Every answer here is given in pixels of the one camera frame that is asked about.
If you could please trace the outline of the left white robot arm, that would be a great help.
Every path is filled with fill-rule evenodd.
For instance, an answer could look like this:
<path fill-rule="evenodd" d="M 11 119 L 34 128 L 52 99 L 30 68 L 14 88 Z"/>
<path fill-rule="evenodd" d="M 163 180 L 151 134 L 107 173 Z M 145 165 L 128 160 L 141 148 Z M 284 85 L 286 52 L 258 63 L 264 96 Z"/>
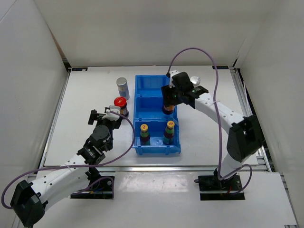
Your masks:
<path fill-rule="evenodd" d="M 85 187 L 98 188 L 101 176 L 96 166 L 105 159 L 105 152 L 113 148 L 113 130 L 120 127 L 122 119 L 117 106 L 106 108 L 103 114 L 92 110 L 88 123 L 95 128 L 71 159 L 41 178 L 22 180 L 16 185 L 10 208 L 24 227 L 33 227 L 50 207 L 74 192 Z"/>

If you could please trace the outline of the red-lid chili jar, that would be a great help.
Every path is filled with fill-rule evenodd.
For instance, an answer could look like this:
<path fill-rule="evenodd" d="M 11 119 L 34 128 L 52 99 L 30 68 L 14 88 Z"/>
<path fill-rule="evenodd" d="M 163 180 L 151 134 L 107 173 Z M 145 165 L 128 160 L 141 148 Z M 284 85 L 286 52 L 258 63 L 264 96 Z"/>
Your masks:
<path fill-rule="evenodd" d="M 127 100 L 122 97 L 119 96 L 117 98 L 114 99 L 114 105 L 117 107 L 120 107 L 120 114 L 124 115 L 125 117 L 128 117 L 129 115 L 129 111 L 127 109 Z"/>
<path fill-rule="evenodd" d="M 171 115 L 174 113 L 175 111 L 175 105 L 169 105 L 169 106 L 166 106 L 166 105 L 163 105 L 162 107 L 162 112 L 165 114 L 165 115 Z"/>

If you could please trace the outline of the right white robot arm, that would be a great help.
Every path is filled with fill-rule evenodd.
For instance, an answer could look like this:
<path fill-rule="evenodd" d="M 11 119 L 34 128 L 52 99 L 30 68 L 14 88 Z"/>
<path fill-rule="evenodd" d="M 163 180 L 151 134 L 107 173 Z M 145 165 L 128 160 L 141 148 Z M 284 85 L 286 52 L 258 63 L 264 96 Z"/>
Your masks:
<path fill-rule="evenodd" d="M 186 72 L 172 71 L 166 76 L 170 79 L 169 84 L 161 87 L 165 107 L 189 105 L 216 122 L 220 132 L 228 134 L 228 153 L 225 157 L 219 153 L 219 165 L 213 178 L 217 189 L 226 189 L 248 157 L 263 146 L 263 133 L 257 117 L 243 116 L 214 100 L 206 88 L 194 86 Z"/>

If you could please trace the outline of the yellow-cap sauce bottle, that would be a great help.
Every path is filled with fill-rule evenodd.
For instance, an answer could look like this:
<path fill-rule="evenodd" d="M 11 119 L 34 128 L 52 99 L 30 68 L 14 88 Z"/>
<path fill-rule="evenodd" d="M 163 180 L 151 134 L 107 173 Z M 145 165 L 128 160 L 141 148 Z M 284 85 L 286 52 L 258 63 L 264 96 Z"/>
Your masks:
<path fill-rule="evenodd" d="M 172 144 L 174 142 L 174 121 L 168 121 L 163 134 L 163 143 Z"/>
<path fill-rule="evenodd" d="M 140 142 L 141 145 L 150 145 L 150 134 L 148 131 L 148 125 L 142 124 L 140 126 Z"/>

